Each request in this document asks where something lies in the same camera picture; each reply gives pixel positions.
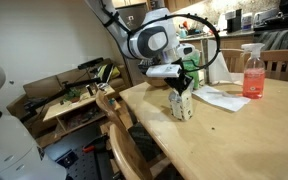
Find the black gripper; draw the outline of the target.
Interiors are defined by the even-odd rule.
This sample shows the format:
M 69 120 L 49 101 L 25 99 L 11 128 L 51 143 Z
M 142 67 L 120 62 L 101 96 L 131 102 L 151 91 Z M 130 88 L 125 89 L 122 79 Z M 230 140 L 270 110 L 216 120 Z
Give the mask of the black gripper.
M 171 87 L 177 90 L 179 96 L 182 96 L 188 88 L 193 78 L 185 73 L 180 73 L 178 77 L 167 77 L 164 81 Z

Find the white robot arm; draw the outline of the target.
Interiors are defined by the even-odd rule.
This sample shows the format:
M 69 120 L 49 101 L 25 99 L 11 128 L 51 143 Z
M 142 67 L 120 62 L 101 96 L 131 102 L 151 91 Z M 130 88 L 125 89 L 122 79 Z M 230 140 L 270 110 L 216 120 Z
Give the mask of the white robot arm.
M 135 30 L 126 27 L 112 0 L 85 0 L 113 36 L 123 55 L 152 59 L 179 46 L 173 15 L 166 8 L 150 11 Z M 66 180 L 65 167 L 46 155 L 22 122 L 0 111 L 0 180 Z

